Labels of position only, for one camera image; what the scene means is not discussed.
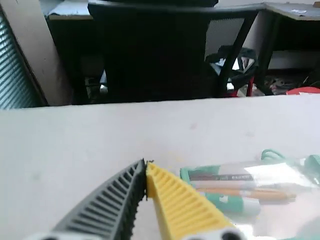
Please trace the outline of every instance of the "desk leg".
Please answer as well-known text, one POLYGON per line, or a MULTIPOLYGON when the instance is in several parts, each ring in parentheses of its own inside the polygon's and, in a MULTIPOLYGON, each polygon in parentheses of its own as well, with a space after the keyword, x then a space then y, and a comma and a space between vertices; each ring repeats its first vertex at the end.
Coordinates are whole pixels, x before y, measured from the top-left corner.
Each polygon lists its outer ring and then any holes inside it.
POLYGON ((254 83, 265 95, 273 95, 272 91, 269 88, 265 87, 265 77, 273 54, 273 49, 278 35, 281 20, 281 16, 279 14, 269 14, 271 20, 260 48, 258 57, 259 66, 254 77, 254 83))

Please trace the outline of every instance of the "gray plastic part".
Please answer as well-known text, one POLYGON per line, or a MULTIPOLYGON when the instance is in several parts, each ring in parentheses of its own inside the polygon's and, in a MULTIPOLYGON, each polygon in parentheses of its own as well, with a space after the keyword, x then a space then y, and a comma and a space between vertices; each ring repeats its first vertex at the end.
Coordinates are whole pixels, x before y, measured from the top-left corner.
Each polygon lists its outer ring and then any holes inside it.
POLYGON ((139 202, 146 193, 146 165, 139 160, 95 189, 53 231, 129 240, 139 202))

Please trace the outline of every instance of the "black office chair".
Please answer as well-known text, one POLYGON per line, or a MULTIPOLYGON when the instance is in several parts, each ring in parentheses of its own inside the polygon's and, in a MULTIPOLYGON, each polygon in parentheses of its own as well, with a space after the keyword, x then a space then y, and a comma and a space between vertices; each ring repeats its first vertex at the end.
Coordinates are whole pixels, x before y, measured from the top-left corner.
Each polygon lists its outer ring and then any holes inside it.
POLYGON ((259 7, 214 8, 216 2, 189 1, 89 0, 101 34, 110 102, 201 99, 227 92, 229 73, 259 7), (212 20, 223 19, 244 20, 217 76, 205 62, 207 30, 212 20))

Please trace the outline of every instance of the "yellow plastic part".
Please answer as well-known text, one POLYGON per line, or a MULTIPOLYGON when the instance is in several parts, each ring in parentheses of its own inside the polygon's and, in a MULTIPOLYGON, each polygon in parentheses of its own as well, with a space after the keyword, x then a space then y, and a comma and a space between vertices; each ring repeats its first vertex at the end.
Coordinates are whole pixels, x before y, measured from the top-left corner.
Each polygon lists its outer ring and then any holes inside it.
POLYGON ((146 184, 164 240, 181 240, 188 235, 233 227, 222 212, 192 186, 150 162, 146 168, 146 184))

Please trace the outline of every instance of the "transparent pencil case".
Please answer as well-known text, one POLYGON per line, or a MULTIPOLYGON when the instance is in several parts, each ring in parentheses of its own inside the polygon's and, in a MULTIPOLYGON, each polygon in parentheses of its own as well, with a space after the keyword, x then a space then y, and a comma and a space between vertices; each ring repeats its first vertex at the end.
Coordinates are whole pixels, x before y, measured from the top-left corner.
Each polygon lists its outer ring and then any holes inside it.
POLYGON ((192 185, 248 240, 320 240, 320 156, 181 168, 192 185))

